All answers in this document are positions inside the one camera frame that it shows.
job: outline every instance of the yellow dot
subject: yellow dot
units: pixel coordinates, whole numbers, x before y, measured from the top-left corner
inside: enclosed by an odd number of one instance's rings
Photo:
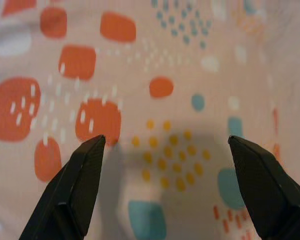
[[[170,123],[170,121],[165,121],[163,123],[163,129],[166,130],[166,131],[169,131],[171,129],[171,123]]]
[[[144,160],[148,163],[148,164],[151,164],[152,163],[152,155],[149,151],[146,151],[144,154],[143,154],[143,158]]]
[[[192,133],[191,133],[190,131],[185,131],[185,132],[183,133],[183,136],[184,136],[185,139],[191,140]]]
[[[191,156],[194,156],[197,153],[197,149],[193,145],[189,145],[187,150],[188,150],[189,155],[191,155]]]
[[[164,177],[162,177],[162,178],[160,179],[160,182],[161,182],[161,186],[162,186],[164,189],[169,188],[169,179],[168,179],[168,178],[166,178],[166,177],[164,176]]]
[[[211,154],[208,150],[204,150],[202,153],[202,156],[205,160],[210,160],[211,159]]]
[[[167,168],[166,161],[163,160],[162,158],[160,158],[158,161],[158,168],[162,171],[166,170],[166,168]]]
[[[174,163],[172,168],[173,168],[173,171],[175,171],[176,173],[181,173],[181,171],[182,171],[182,167],[179,163]]]
[[[154,127],[155,127],[155,123],[154,123],[154,121],[153,120],[148,120],[147,122],[146,122],[146,127],[148,128],[148,129],[153,129]]]
[[[143,177],[143,180],[145,180],[146,182],[149,182],[150,178],[151,178],[149,170],[147,170],[147,169],[143,170],[142,177]]]
[[[199,176],[202,176],[202,174],[204,174],[204,169],[203,169],[203,167],[201,166],[200,163],[195,163],[194,164],[194,171]]]
[[[181,177],[178,177],[176,179],[175,183],[176,183],[176,188],[178,189],[178,191],[184,192],[186,190],[186,184]]]
[[[164,155],[167,157],[167,158],[172,158],[172,155],[173,155],[173,153],[172,153],[172,149],[171,149],[171,147],[169,147],[169,146],[166,146],[165,148],[164,148]]]
[[[186,161],[186,154],[183,151],[180,151],[179,158],[182,162]]]
[[[192,173],[190,173],[190,172],[186,174],[186,180],[188,181],[188,183],[189,183],[190,185],[195,184],[195,177],[194,177],[194,175],[193,175]]]
[[[132,138],[131,143],[132,143],[135,147],[139,147],[139,145],[140,145],[140,140],[139,140],[139,138],[138,138],[137,136],[134,136],[134,137]]]
[[[170,140],[170,143],[174,146],[178,144],[178,137],[176,135],[171,135],[169,140]]]
[[[158,146],[158,140],[157,140],[157,138],[155,136],[149,137],[149,145],[152,148],[156,148]]]

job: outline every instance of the yellow dot cluster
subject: yellow dot cluster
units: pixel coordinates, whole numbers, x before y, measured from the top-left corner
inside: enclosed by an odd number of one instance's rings
[[[149,119],[146,122],[146,128],[148,130],[153,130],[155,128],[155,122],[152,119]],[[162,125],[162,129],[165,132],[169,132],[171,130],[171,122],[165,121]],[[175,182],[171,182],[167,176],[162,176],[160,178],[160,184],[163,189],[168,189],[171,186],[175,186],[176,189],[180,192],[184,192],[187,188],[187,184],[192,186],[196,182],[196,177],[201,177],[204,174],[204,168],[202,162],[195,162],[192,166],[193,172],[185,172],[183,173],[183,166],[187,161],[187,158],[191,158],[197,155],[198,150],[195,145],[191,144],[192,140],[192,133],[189,130],[183,132],[182,137],[189,142],[185,151],[175,152],[173,148],[178,146],[180,142],[180,136],[176,134],[170,134],[168,137],[169,144],[163,148],[163,154],[157,160],[154,160],[154,156],[152,155],[151,151],[145,151],[143,153],[143,159],[147,163],[148,166],[153,166],[158,168],[158,170],[162,173],[165,173],[168,170],[168,163],[167,161],[173,161],[172,170],[177,175]],[[135,148],[140,146],[140,139],[138,136],[134,136],[131,140],[132,145]],[[148,145],[151,149],[156,149],[159,146],[159,140],[155,136],[150,136],[148,138]],[[205,161],[209,161],[211,159],[211,154],[209,150],[204,149],[201,152],[202,159]],[[144,169],[142,171],[142,178],[145,182],[151,181],[151,173],[148,169]]]

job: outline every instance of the patterned fabric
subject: patterned fabric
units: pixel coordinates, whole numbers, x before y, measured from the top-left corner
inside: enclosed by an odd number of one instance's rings
[[[0,0],[0,240],[106,136],[87,240],[256,240],[229,135],[280,161],[264,0]]]

